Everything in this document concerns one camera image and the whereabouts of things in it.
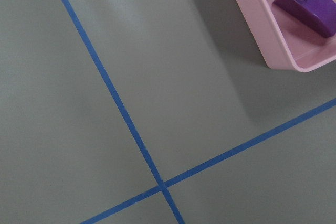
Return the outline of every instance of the gray surface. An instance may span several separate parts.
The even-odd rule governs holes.
[[[268,69],[235,0],[70,0],[165,179],[336,97]]]
[[[171,187],[186,223],[335,223],[335,118],[333,108]]]
[[[1,0],[0,223],[79,223],[155,186],[60,0]]]
[[[155,194],[99,224],[175,224],[176,220],[162,194]]]

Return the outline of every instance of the pink plastic bin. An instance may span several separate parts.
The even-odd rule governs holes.
[[[336,36],[321,37],[273,1],[237,0],[270,68],[309,72],[336,60]]]

